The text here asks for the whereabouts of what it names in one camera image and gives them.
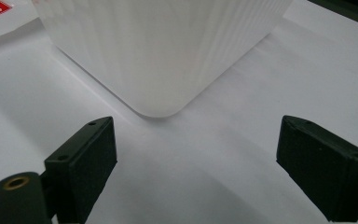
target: white ribbed container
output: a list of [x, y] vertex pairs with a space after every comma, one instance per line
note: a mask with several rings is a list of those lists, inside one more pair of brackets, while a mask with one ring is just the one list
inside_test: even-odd
[[52, 41], [135, 111], [178, 112], [292, 0], [34, 0]]

